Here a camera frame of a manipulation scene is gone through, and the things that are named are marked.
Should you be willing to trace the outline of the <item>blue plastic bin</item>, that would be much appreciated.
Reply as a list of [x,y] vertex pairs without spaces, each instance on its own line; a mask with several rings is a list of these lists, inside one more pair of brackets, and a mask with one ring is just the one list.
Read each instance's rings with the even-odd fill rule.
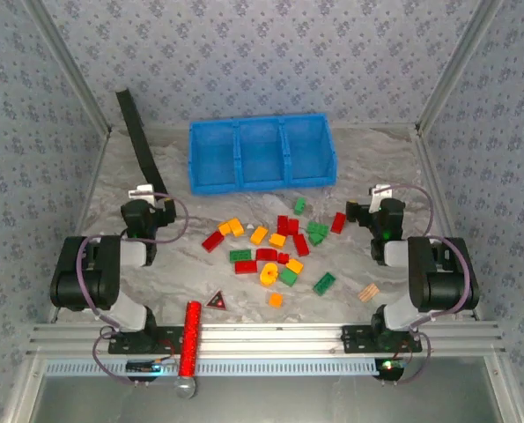
[[283,129],[290,158],[288,185],[293,188],[333,186],[337,156],[324,114],[287,115]]
[[243,189],[262,191],[285,186],[284,148],[276,117],[238,120]]
[[188,136],[188,178],[193,194],[234,192],[235,130],[231,120],[192,122]]

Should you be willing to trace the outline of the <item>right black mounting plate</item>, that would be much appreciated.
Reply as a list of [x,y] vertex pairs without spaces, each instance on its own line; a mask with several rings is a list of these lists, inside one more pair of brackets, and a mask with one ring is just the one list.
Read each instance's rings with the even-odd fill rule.
[[408,332],[377,331],[371,325],[344,325],[341,330],[345,353],[420,353],[423,347]]

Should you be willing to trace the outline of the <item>black mounting plate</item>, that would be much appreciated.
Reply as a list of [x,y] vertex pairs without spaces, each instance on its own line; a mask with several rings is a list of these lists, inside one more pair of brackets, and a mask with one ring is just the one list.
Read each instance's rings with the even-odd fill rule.
[[377,331],[371,325],[344,325],[341,330],[345,353],[420,353],[423,347],[408,332]]
[[182,326],[159,326],[155,336],[143,331],[119,332],[109,340],[107,351],[112,355],[178,355],[181,353]]

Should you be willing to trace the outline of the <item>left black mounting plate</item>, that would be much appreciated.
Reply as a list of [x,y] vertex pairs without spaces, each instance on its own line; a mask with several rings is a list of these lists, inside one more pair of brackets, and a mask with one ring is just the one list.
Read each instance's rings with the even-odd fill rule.
[[155,336],[143,331],[119,332],[109,340],[107,351],[112,355],[178,355],[181,353],[182,326],[159,326]]

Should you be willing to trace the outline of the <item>red glitter microphone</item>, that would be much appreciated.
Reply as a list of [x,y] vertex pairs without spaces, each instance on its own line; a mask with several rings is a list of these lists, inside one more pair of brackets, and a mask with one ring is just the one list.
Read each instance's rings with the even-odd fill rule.
[[174,383],[177,397],[190,399],[196,393],[196,357],[199,349],[202,304],[190,301],[186,307],[182,332],[178,376]]

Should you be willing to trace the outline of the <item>left circuit board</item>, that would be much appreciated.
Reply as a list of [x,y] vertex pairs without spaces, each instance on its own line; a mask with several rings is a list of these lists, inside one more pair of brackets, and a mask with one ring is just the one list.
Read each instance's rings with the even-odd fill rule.
[[159,375],[162,370],[162,364],[154,360],[128,360],[125,365],[126,373]]

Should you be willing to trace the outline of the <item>circuit board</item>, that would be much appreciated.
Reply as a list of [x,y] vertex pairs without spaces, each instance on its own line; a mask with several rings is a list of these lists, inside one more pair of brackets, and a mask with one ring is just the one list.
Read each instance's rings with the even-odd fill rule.
[[375,379],[383,382],[398,382],[403,375],[405,364],[401,360],[377,359],[375,367],[378,374]]
[[162,370],[162,364],[154,360],[128,360],[125,365],[126,373],[159,375]]

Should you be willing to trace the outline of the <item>right circuit board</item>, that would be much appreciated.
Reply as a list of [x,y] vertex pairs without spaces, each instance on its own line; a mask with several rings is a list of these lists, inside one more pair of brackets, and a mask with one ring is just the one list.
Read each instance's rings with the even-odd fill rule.
[[375,379],[383,382],[398,382],[403,375],[405,364],[401,360],[377,359],[375,367],[378,374]]

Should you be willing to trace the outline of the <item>aluminium side rail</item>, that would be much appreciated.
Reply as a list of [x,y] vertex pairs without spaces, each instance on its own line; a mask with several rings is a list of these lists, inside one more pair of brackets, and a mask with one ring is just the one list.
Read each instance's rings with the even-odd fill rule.
[[422,180],[433,202],[434,232],[446,237],[457,237],[458,234],[429,147],[421,137],[419,130],[412,128],[411,138],[415,145],[417,163],[422,171]]
[[100,147],[99,153],[97,155],[96,161],[93,165],[89,185],[88,188],[85,191],[85,200],[79,215],[79,219],[77,220],[77,224],[75,226],[74,234],[80,235],[83,233],[85,228],[85,220],[87,217],[87,214],[90,210],[91,203],[92,203],[92,196],[95,190],[95,186],[100,174],[100,168],[106,153],[107,144],[109,142],[109,139],[111,138],[111,130],[104,136],[102,145]]

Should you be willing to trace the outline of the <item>aluminium extrusion rail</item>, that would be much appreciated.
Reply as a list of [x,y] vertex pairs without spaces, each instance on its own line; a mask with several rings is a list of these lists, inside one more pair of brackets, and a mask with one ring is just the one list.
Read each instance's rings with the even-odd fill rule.
[[[439,357],[476,357],[506,350],[494,322],[464,320],[430,322],[420,327]],[[40,324],[33,327],[29,354],[85,358],[100,334],[97,323]],[[339,323],[205,324],[201,358],[328,358],[344,355]]]

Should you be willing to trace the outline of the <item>aluminium corner post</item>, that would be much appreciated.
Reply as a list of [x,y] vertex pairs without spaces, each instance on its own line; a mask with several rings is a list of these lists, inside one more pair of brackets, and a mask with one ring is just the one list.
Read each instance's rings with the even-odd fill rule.
[[454,52],[450,56],[439,81],[417,120],[417,134],[420,137],[425,136],[435,123],[503,2],[504,0],[479,0],[468,24],[464,27]]
[[42,0],[21,0],[93,127],[106,137],[110,126]]

